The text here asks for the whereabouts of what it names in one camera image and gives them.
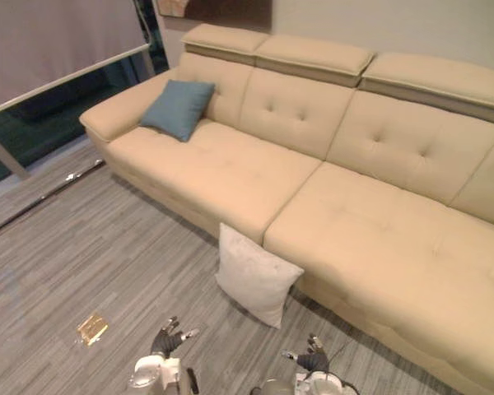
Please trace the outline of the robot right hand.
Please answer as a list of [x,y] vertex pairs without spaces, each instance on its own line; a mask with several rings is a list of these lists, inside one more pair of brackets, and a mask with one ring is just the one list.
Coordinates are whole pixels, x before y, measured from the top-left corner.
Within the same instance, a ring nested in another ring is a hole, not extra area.
[[295,361],[301,368],[309,372],[329,372],[329,359],[324,351],[322,341],[318,336],[311,333],[308,336],[309,347],[305,354],[296,354],[292,351],[282,351],[282,356],[288,360]]

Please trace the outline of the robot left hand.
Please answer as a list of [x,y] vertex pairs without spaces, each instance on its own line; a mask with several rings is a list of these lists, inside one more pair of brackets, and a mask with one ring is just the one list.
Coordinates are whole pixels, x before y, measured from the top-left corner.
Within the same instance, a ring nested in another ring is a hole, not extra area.
[[170,357],[170,354],[176,350],[186,340],[196,337],[200,333],[199,328],[190,329],[187,332],[173,331],[179,326],[177,316],[172,316],[168,319],[167,324],[160,329],[156,334],[151,345],[151,354],[159,355],[165,359]]

